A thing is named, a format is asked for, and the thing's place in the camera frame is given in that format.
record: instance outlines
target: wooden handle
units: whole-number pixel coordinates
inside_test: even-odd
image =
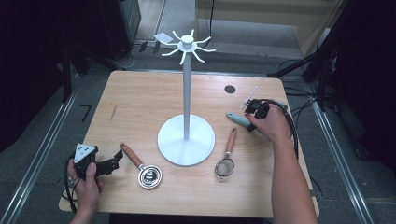
[[[131,150],[130,147],[128,147],[125,143],[120,143],[120,147],[122,148],[122,151],[126,154],[126,156],[131,160],[134,165],[140,169],[140,165],[143,164],[143,162],[134,154],[134,152]]]
[[[228,138],[227,147],[225,148],[226,154],[231,154],[231,152],[233,151],[233,144],[235,143],[235,138],[236,138],[236,128],[233,128],[233,130],[230,133],[230,137]]]

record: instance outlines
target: person's left hand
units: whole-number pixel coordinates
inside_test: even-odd
[[[78,180],[75,164],[71,159],[67,165],[67,173],[76,185],[78,197],[78,210],[72,223],[91,223],[98,210],[100,191],[103,188],[101,179],[95,178],[96,164],[92,162],[88,166],[85,180]]]

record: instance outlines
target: white stand base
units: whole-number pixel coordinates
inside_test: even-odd
[[[193,166],[209,157],[215,146],[210,124],[190,115],[190,138],[184,140],[184,115],[172,117],[158,133],[158,147],[167,160],[179,166]]]

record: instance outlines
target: teal handle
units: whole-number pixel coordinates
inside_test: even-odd
[[[243,118],[243,117],[238,116],[238,115],[236,115],[236,114],[233,114],[233,113],[231,113],[231,112],[227,112],[226,115],[227,115],[227,117],[228,117],[229,119],[231,119],[231,120],[233,120],[234,122],[236,122],[236,123],[238,123],[238,124],[244,126],[245,128],[250,124],[250,122],[249,122],[246,118]]]

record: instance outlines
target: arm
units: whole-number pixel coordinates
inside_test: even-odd
[[[88,166],[85,180],[78,180],[74,165],[73,159],[70,160],[67,166],[67,172],[76,185],[78,210],[70,223],[89,224],[93,221],[93,218],[98,210],[100,190],[103,186],[103,183],[100,181],[100,179],[95,179],[95,163],[92,162]]]
[[[290,126],[282,111],[270,105],[265,119],[247,119],[274,147],[274,175],[271,201],[275,223],[318,223],[304,173],[296,159]]]

